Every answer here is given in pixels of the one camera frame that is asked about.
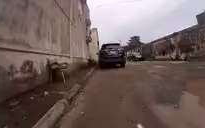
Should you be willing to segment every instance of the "wet road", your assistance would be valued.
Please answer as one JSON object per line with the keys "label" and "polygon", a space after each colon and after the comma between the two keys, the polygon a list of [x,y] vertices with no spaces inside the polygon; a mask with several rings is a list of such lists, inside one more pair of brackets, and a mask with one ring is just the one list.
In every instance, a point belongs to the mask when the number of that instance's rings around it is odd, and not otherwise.
{"label": "wet road", "polygon": [[205,62],[98,70],[60,128],[205,128]]}

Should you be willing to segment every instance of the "sky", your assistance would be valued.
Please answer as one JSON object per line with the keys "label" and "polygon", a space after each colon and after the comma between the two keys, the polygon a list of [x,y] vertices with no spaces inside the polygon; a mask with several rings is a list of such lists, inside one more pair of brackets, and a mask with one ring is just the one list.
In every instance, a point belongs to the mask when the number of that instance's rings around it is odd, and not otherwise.
{"label": "sky", "polygon": [[100,43],[121,42],[140,36],[148,43],[197,24],[205,0],[88,0],[92,27]]}

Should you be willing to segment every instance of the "road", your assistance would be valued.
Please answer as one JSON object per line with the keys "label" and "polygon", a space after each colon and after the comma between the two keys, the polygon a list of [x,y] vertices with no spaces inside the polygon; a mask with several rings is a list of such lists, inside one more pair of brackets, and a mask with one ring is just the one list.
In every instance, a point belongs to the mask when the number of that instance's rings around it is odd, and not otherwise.
{"label": "road", "polygon": [[97,70],[60,128],[205,128],[205,62]]}

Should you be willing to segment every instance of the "weathered wall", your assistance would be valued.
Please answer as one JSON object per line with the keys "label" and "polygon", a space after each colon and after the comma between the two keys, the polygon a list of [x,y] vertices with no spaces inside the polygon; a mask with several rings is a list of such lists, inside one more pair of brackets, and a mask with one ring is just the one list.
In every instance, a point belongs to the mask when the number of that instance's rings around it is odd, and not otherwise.
{"label": "weathered wall", "polygon": [[99,36],[97,28],[93,28],[91,30],[91,39],[92,41],[89,43],[90,50],[90,58],[97,61],[98,60],[98,51],[99,51]]}
{"label": "weathered wall", "polygon": [[0,101],[47,82],[47,59],[87,58],[78,1],[0,0]]}
{"label": "weathered wall", "polygon": [[69,54],[69,26],[54,0],[0,0],[0,46]]}
{"label": "weathered wall", "polygon": [[173,34],[172,36],[164,37],[161,40],[153,42],[154,52],[170,53],[173,51],[173,46],[176,50],[181,50],[186,47],[187,44],[192,45],[192,51],[190,52],[193,56],[205,56],[205,25],[193,27],[193,29],[183,30],[178,32],[178,34]]}
{"label": "weathered wall", "polygon": [[86,60],[88,58],[86,36],[87,25],[86,19],[89,12],[81,0],[73,0],[72,2],[72,25],[71,25],[71,55],[73,61]]}

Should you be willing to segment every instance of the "car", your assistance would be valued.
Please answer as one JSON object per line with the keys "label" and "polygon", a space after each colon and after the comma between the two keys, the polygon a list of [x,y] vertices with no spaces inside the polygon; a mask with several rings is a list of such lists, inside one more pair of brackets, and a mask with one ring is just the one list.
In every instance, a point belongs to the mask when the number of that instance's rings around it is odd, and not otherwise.
{"label": "car", "polygon": [[103,44],[98,55],[100,68],[107,64],[120,64],[121,67],[125,67],[126,53],[120,43]]}
{"label": "car", "polygon": [[128,61],[144,61],[145,58],[138,52],[131,52],[127,55]]}

